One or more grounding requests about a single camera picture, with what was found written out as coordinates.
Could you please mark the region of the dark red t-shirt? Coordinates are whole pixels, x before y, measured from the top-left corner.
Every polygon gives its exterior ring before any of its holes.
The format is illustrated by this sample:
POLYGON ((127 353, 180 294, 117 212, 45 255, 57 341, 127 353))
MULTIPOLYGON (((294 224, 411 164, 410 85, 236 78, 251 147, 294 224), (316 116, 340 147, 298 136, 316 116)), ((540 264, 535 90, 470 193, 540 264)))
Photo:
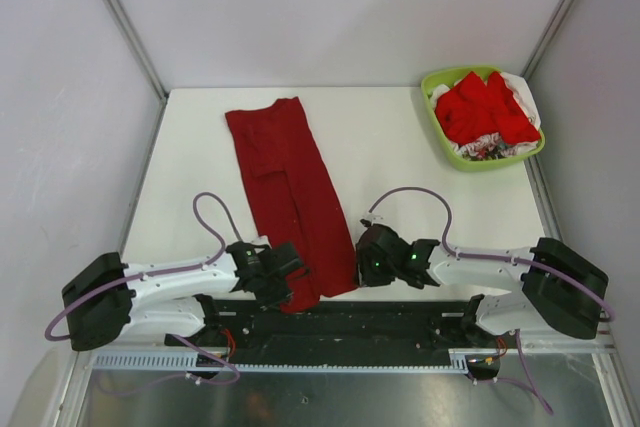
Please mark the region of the dark red t-shirt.
POLYGON ((225 114, 245 194, 259 234, 291 242, 306 275, 287 277, 297 313, 356 288, 356 254, 333 183, 300 100, 278 99, 267 108, 225 114))

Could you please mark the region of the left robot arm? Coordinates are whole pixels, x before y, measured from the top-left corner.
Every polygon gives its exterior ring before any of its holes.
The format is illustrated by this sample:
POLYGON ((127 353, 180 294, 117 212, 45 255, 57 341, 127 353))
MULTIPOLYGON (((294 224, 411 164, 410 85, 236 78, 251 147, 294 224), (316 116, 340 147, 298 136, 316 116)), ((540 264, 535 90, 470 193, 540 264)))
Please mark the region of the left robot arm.
POLYGON ((63 317, 77 352, 172 334, 207 347, 221 334, 212 316, 215 298, 245 292, 262 309, 278 307, 293 299, 291 281, 308 273, 292 243, 271 247, 265 237, 166 264, 125 263, 106 253, 62 289, 63 317))

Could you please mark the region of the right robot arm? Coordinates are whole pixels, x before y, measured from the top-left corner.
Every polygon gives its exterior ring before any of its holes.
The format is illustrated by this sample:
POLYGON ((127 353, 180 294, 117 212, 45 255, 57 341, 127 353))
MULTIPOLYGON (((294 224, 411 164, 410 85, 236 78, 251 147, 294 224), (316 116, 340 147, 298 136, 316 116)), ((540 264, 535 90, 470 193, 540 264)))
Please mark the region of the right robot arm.
POLYGON ((401 280, 416 289, 492 289, 490 295, 473 296, 463 315, 461 335, 473 348, 484 348, 512 330, 543 326, 579 340, 596 337, 609 278, 556 239, 542 237, 531 248, 463 252, 435 239, 407 242, 369 220, 363 226, 356 243, 362 287, 401 280))

